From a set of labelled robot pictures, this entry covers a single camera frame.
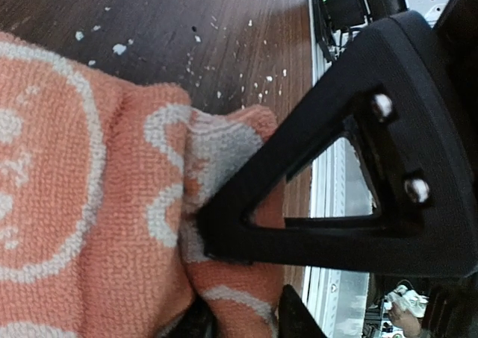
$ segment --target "folded towel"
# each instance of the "folded towel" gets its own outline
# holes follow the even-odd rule
[[[194,213],[275,127],[0,34],[0,337],[162,337],[198,294],[224,337],[274,337],[282,267],[209,260]],[[282,187],[255,215],[283,225]]]

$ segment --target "person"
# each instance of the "person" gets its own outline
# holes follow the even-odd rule
[[[403,335],[406,338],[418,338],[421,336],[421,321],[409,310],[402,311],[397,304],[392,303],[391,309],[388,311],[388,317],[392,325],[403,329]]]

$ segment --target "dark wood tabletop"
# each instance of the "dark wood tabletop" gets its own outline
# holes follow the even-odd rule
[[[0,29],[136,84],[176,82],[209,113],[261,103],[282,121],[311,87],[308,0],[0,0]],[[288,185],[285,215],[307,216],[310,179]]]

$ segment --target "metal bolt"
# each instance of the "metal bolt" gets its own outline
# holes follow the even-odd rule
[[[388,96],[379,93],[373,96],[372,110],[379,122],[384,122],[394,111],[394,104]]]
[[[430,196],[430,188],[422,179],[405,180],[405,192],[415,204],[423,204]]]

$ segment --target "brown wooden surface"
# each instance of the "brown wooden surface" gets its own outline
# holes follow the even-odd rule
[[[136,84],[179,83],[209,113],[261,102],[280,121],[311,87],[307,0],[0,0],[0,28]],[[286,215],[307,215],[309,188],[309,171],[288,185]],[[302,270],[286,280],[299,288]]]

